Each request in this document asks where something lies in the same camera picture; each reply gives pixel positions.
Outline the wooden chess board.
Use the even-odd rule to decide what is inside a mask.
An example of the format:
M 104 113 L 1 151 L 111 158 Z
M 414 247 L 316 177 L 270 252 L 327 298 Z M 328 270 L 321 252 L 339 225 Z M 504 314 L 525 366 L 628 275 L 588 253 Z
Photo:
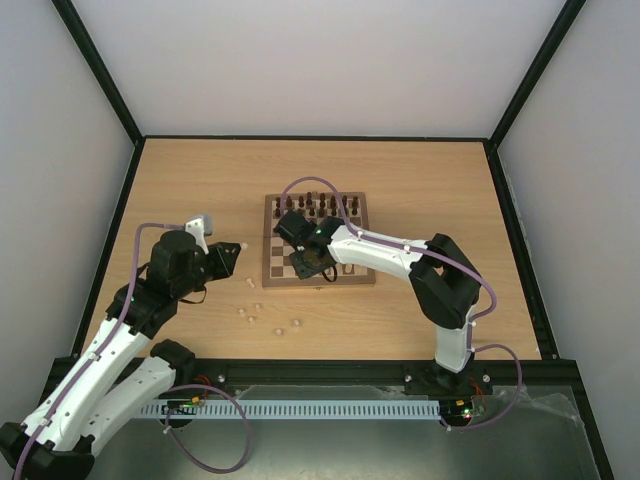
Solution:
M 311 192 L 315 208 L 315 216 L 309 215 L 311 207 L 306 205 L 307 192 Z M 353 266 L 353 274 L 345 275 L 343 268 L 348 264 L 336 265 L 338 279 L 334 283 L 324 280 L 321 274 L 317 274 L 309 279 L 300 280 L 291 265 L 289 255 L 293 252 L 293 248 L 286 244 L 273 229 L 289 210 L 295 210 L 301 213 L 309 220 L 313 220 L 319 224 L 324 218 L 334 216 L 339 213 L 338 208 L 332 209 L 330 199 L 333 195 L 330 191 L 318 192 L 307 191 L 289 193 L 287 197 L 291 197 L 293 208 L 286 208 L 286 199 L 281 200 L 280 208 L 275 207 L 275 200 L 280 198 L 278 194 L 269 194 L 265 197 L 264 207 L 264 235 L 263 235 L 263 260 L 262 260 L 262 285 L 264 288 L 317 288 L 322 287 L 348 287 L 348 286 L 373 286 L 376 282 L 376 276 L 372 269 L 350 264 Z M 305 199 L 304 208 L 298 207 L 298 198 L 303 196 Z

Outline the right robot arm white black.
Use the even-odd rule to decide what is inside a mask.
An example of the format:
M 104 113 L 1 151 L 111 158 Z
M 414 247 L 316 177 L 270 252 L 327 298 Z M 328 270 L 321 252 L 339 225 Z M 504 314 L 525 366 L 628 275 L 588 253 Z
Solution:
M 296 211 L 273 233 L 293 248 L 297 277 L 306 280 L 338 264 L 362 266 L 408 282 L 423 315 L 435 325 L 436 348 L 426 381 L 455 392 L 471 379 L 472 332 L 481 278 L 456 243 L 443 234 L 407 240 L 374 233 L 338 217 L 320 223 Z

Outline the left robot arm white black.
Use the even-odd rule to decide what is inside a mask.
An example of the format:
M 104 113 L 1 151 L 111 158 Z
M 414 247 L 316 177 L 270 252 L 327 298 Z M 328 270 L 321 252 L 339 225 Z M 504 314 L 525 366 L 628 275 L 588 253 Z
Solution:
M 1 453 L 17 479 L 85 479 L 106 443 L 156 397 L 199 390 L 195 355 L 154 343 L 180 303 L 233 274 L 241 247 L 208 245 L 200 233 L 172 229 L 148 262 L 133 264 L 90 346 L 23 421 L 1 428 Z

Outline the left controller board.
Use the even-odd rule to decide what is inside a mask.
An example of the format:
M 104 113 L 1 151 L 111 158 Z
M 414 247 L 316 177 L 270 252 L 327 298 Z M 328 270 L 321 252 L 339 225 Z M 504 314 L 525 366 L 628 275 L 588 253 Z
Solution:
M 161 414 L 167 415 L 196 415 L 206 406 L 204 397 L 192 397 L 191 399 L 167 400 L 161 407 Z

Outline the controller board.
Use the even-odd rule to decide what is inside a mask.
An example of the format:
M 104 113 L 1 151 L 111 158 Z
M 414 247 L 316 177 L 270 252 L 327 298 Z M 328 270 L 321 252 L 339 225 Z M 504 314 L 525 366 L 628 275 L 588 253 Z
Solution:
M 439 405 L 442 417 L 470 419 L 483 415 L 487 402 L 480 397 L 471 397 L 469 399 L 441 400 Z
M 167 400 L 161 407 L 161 414 L 167 415 L 196 415 L 206 406 L 204 397 L 192 397 L 191 399 Z

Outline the right controller board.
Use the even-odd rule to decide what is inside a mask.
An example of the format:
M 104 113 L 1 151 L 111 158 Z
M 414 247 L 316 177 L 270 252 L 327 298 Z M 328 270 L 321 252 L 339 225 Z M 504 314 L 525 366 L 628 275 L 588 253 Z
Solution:
M 441 400 L 439 405 L 442 417 L 470 419 L 483 415 L 487 402 L 480 397 L 471 397 L 469 399 Z

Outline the black cage frame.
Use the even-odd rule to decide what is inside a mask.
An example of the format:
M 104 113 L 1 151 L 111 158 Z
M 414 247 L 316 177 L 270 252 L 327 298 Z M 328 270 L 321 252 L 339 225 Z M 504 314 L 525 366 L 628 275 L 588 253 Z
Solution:
M 143 148 L 151 138 L 148 135 L 142 134 L 135 124 L 115 81 L 108 71 L 74 4 L 70 1 L 56 1 L 53 6 L 134 146 L 124 183 L 116 204 L 115 213 L 110 221 L 105 244 L 100 255 L 100 261 L 78 324 L 71 352 L 69 355 L 56 360 L 53 364 L 52 369 L 59 371 L 64 363 L 69 363 L 78 358 L 81 342 L 87 336 L 90 316 L 94 312 L 97 304 L 99 289 L 106 275 L 107 263 L 112 255 L 116 235 L 124 216 L 126 204 L 129 200 Z M 524 108 L 526 101 L 534 91 L 535 86 L 553 59 L 565 36 L 570 31 L 571 26 L 574 24 L 583 6 L 583 2 L 576 0 L 568 0 L 564 3 L 494 132 L 490 137 L 479 138 L 477 141 L 482 144 L 484 148 L 484 154 L 491 173 L 496 198 L 501 209 L 519 280 L 525 295 L 536 341 L 542 349 L 541 359 L 526 361 L 524 370 L 531 374 L 533 380 L 537 383 L 543 385 L 563 384 L 572 388 L 577 401 L 578 411 L 582 419 L 586 422 L 586 436 L 598 473 L 601 478 L 610 479 L 613 476 L 613 472 L 596 425 L 596 420 L 578 366 L 575 361 L 563 359 L 559 355 L 555 338 L 551 331 L 548 314 L 543 305 L 539 284 L 534 273 L 531 255 L 525 245 L 524 229 L 517 218 L 514 196 L 509 191 L 506 173 L 498 153 L 499 146 L 506 138 L 507 133 Z

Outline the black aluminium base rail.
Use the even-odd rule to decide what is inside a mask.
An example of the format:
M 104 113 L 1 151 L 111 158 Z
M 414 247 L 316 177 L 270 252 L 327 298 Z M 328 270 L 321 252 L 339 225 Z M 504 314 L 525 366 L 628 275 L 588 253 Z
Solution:
M 584 392 L 573 360 L 520 360 L 523 385 L 568 386 Z M 54 360 L 41 400 L 52 393 L 76 363 L 73 357 Z M 373 386 L 400 387 L 409 395 L 451 397 L 471 395 L 477 385 L 483 393 L 494 386 L 515 386 L 514 360 L 473 360 L 462 373 L 448 374 L 434 361 L 312 361 L 196 359 L 178 385 L 206 377 L 214 387 L 233 393 L 250 386 Z

